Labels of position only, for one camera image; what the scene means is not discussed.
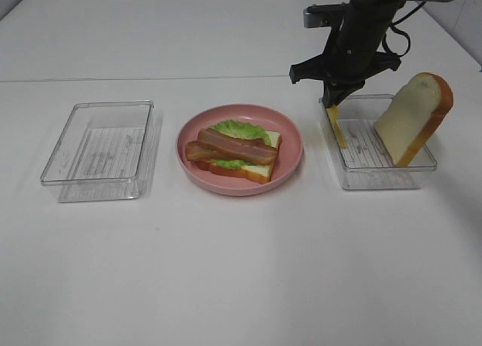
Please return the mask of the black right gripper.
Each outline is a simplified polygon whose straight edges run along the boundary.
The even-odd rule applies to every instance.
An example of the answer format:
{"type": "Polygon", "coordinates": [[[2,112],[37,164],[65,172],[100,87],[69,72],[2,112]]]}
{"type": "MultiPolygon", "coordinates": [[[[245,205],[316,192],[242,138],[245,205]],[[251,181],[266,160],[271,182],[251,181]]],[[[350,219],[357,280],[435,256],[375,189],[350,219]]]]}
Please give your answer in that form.
{"type": "Polygon", "coordinates": [[[322,82],[322,105],[338,106],[350,94],[362,89],[368,78],[387,69],[395,71],[400,66],[399,56],[377,50],[382,37],[380,33],[368,32],[331,35],[320,55],[291,66],[291,82],[295,84],[304,79],[322,82]]]}

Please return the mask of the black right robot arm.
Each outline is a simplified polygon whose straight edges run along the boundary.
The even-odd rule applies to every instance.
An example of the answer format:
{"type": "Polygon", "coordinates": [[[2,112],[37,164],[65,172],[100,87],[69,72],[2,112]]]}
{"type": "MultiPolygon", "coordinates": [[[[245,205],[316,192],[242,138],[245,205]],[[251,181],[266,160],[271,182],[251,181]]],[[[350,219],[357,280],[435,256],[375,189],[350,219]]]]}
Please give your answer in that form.
{"type": "Polygon", "coordinates": [[[335,5],[311,5],[304,9],[304,26],[328,27],[323,52],[290,68],[292,83],[303,79],[322,81],[325,107],[339,105],[364,87],[368,78],[400,66],[400,56],[378,47],[392,25],[396,12],[407,1],[451,2],[454,0],[349,0],[335,5]]]}

